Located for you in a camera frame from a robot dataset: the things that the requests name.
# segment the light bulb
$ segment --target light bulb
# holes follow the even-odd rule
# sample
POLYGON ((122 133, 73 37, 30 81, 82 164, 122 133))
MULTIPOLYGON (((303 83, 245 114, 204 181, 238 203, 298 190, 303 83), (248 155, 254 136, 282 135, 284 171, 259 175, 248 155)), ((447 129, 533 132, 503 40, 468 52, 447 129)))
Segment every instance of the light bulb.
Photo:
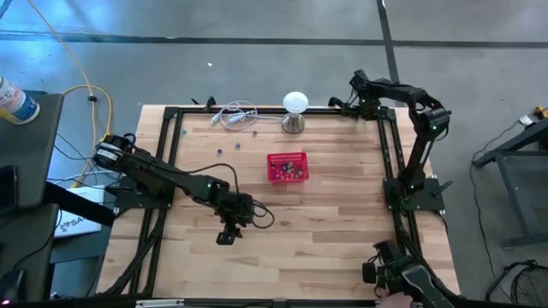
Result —
POLYGON ((301 113, 308 108, 308 98, 301 92, 291 92, 283 98, 283 107, 291 113, 301 113))

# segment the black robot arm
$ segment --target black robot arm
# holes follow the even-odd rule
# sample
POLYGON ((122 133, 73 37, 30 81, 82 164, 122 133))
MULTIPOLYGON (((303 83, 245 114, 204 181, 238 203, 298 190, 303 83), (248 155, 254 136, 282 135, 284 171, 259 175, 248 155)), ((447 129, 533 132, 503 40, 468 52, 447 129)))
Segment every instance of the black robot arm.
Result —
POLYGON ((466 299, 452 293, 430 268, 426 260, 416 251, 409 238, 405 238, 409 254, 404 256, 392 241, 374 245, 377 258, 382 264, 363 264, 365 283, 376 284, 375 289, 388 289, 390 294, 403 292, 427 308, 525 308, 524 305, 494 303, 466 299))
POLYGON ((253 222, 255 203, 251 195, 231 192, 230 184, 218 178, 179 170, 125 137, 107 136, 98 145, 93 161, 102 168, 124 173, 154 198, 161 198, 169 187, 175 186, 197 204, 212 208, 225 223, 224 231, 217 237, 219 245, 232 245, 235 237, 241 237, 236 224, 246 227, 253 222))
POLYGON ((376 120, 379 117, 380 98, 390 98, 405 103, 409 108, 409 118, 414 124, 417 138, 408 164, 397 176, 397 193, 400 198, 422 190, 424 187, 424 166, 436 138, 449 129, 451 111, 421 88, 392 83, 387 79, 371 81, 363 70, 354 72, 350 81, 353 94, 358 99, 342 102, 332 98, 330 105, 338 105, 345 116, 362 117, 365 120, 376 120))

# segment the wooden table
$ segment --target wooden table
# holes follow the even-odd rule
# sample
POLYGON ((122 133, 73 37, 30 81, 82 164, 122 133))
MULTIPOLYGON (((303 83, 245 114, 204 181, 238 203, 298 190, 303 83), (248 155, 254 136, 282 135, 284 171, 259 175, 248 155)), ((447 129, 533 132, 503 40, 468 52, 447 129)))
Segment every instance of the wooden table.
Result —
MULTIPOLYGON (((150 153, 156 151, 164 107, 145 105, 141 112, 137 146, 150 153)), ((398 108, 396 114, 407 159, 415 134, 407 109, 398 108)), ((210 119, 211 115, 184 116, 182 129, 187 134, 179 142, 176 167, 231 164, 241 191, 265 203, 276 223, 266 230, 245 228, 243 239, 236 239, 232 246, 218 246, 215 239, 223 227, 218 217, 177 190, 165 225, 154 296, 376 299, 373 285, 361 282, 361 264, 376 254, 372 244, 395 238, 384 205, 377 123, 307 115, 304 132, 290 135, 277 121, 259 120, 244 131, 231 132, 220 124, 210 127, 210 119), (217 149, 223 149, 223 154, 218 155, 217 149), (272 185, 266 178, 266 154, 291 151, 307 153, 310 179, 272 185)), ((167 142, 165 161, 169 146, 167 142)), ((234 186, 226 168, 206 173, 234 186)), ((429 163, 426 173, 431 173, 429 163)), ((135 254, 142 216, 143 210, 129 210, 116 220, 99 291, 112 285, 135 254)), ((431 212, 417 212, 416 218, 426 260, 447 287, 459 293, 441 219, 431 212)), ((141 287, 148 259, 144 265, 141 287)))

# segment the small object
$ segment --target small object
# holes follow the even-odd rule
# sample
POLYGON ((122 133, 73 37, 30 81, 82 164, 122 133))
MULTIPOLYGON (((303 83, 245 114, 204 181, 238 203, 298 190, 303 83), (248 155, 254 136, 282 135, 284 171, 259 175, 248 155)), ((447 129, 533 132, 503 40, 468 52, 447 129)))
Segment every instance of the small object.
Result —
POLYGON ((524 126, 529 126, 533 124, 533 120, 531 120, 531 117, 529 115, 524 115, 520 118, 520 123, 524 126))
POLYGON ((33 98, 0 76, 0 117, 20 125, 34 120, 39 112, 33 98))

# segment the gray floor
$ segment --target gray floor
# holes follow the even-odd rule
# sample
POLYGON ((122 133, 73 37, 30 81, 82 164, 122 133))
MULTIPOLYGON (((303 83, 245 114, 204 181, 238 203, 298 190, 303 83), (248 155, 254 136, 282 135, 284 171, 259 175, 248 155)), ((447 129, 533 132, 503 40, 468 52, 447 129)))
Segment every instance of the gray floor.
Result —
MULTIPOLYGON (((383 39, 375 0, 98 0, 36 1, 63 33, 253 39, 383 39)), ((548 3, 542 0, 385 0, 392 38, 478 42, 545 42, 548 3)), ((13 1, 2 33, 47 27, 26 1, 13 1)), ((301 91, 311 104, 347 97, 352 72, 390 77, 382 45, 69 43, 90 81, 115 100, 113 131, 133 132, 142 104, 219 103, 246 99, 279 104, 301 91)), ((455 184, 444 193, 449 237, 462 293, 481 299, 493 281, 480 236, 468 166, 472 154, 534 106, 545 104, 548 54, 530 48, 395 48, 402 82, 422 86, 453 110, 449 136, 435 145, 433 168, 455 184)), ((0 74, 26 89, 61 92, 83 83, 55 42, 0 40, 0 74)), ((107 105, 99 103, 101 134, 107 105)), ((59 133, 84 155, 92 143, 86 91, 67 96, 59 133)), ((520 131, 516 127, 509 136, 520 131)), ((58 140, 59 146, 69 147, 58 140)), ((81 163, 54 153, 50 177, 80 172, 81 163), (68 166, 61 170, 59 166, 68 166)), ((502 250, 520 230, 495 166, 474 171, 495 271, 513 261, 548 264, 548 245, 502 250)), ((100 179, 109 183, 108 178, 100 179)), ((54 291, 82 295, 94 262, 58 266, 54 291)), ((505 300, 497 291, 493 296, 505 300)))

